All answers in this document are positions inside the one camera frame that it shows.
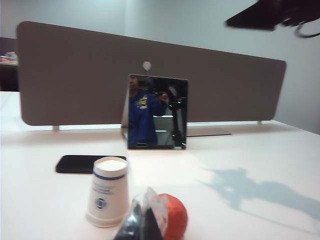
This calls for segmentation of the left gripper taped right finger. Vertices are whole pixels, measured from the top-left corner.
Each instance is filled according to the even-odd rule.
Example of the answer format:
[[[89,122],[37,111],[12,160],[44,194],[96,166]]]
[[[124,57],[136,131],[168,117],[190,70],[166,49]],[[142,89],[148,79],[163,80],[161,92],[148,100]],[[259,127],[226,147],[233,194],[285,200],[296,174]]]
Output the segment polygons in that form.
[[[151,187],[146,189],[142,201],[140,240],[163,240],[168,227],[165,201]]]

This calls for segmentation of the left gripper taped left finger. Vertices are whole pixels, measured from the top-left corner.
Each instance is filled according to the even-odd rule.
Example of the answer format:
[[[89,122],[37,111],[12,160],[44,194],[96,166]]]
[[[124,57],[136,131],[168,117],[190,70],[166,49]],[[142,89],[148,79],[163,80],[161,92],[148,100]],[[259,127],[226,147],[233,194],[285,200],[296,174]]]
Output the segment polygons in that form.
[[[121,226],[114,240],[139,240],[140,226],[142,222],[142,195],[137,195],[132,199],[129,210],[121,222]]]

